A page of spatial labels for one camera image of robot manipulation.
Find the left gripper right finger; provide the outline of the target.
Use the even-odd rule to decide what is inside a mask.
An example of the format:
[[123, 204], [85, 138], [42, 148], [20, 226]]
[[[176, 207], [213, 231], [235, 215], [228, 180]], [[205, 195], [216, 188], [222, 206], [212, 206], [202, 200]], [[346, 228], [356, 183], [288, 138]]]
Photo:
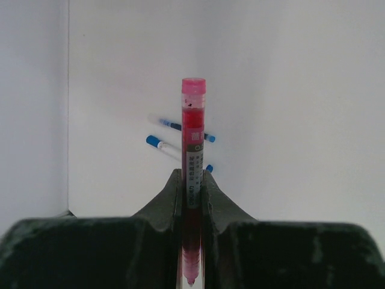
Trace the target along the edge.
[[384, 261], [368, 231], [351, 223], [259, 221], [205, 173], [205, 288], [383, 288]]

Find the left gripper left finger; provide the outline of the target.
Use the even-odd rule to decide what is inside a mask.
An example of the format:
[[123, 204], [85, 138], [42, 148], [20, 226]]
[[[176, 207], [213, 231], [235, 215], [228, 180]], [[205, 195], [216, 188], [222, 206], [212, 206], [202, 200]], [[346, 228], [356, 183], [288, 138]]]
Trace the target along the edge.
[[2, 288], [180, 288], [181, 171], [130, 217], [23, 219], [1, 241]]

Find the blue white marker pen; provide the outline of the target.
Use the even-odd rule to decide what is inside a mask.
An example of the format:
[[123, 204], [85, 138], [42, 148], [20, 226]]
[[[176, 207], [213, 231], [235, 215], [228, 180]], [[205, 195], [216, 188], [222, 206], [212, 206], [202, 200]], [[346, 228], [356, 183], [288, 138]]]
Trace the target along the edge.
[[178, 148], [172, 144], [167, 143], [166, 141], [161, 140], [160, 138], [154, 135], [148, 135], [146, 138], [146, 143], [155, 149], [161, 151], [163, 154], [168, 155], [169, 157], [174, 158], [176, 161], [179, 161], [181, 164], [182, 170], [186, 169], [203, 169], [208, 172], [213, 172], [213, 165], [207, 163], [204, 160], [203, 149], [204, 141], [203, 139], [198, 140], [192, 139], [189, 137], [187, 141], [183, 141], [182, 148]]

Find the blue gel pen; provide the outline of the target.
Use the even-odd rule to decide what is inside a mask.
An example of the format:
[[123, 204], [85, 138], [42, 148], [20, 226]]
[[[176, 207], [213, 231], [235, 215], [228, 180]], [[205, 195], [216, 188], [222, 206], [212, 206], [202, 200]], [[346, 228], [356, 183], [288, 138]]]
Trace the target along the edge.
[[[180, 123], [176, 123], [174, 121], [165, 119], [163, 117], [160, 117], [160, 116], [157, 116], [157, 115], [154, 115], [154, 114], [150, 114], [148, 116], [148, 119], [152, 123], [157, 124], [157, 125], [169, 127], [169, 128], [172, 128], [172, 129], [178, 130], [178, 131], [182, 130], [182, 125]], [[211, 134], [208, 134], [208, 133], [204, 133], [204, 137], [205, 137], [205, 140], [210, 142], [210, 143], [214, 143], [216, 141], [216, 137], [214, 135], [211, 135]]]

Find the red gel pen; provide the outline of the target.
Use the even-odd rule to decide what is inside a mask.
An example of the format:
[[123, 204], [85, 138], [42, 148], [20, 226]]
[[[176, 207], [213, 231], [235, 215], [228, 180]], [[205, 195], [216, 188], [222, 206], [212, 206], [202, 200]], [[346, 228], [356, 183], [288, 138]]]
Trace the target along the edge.
[[182, 80], [182, 253], [183, 275], [189, 286], [199, 275], [205, 94], [203, 78]]

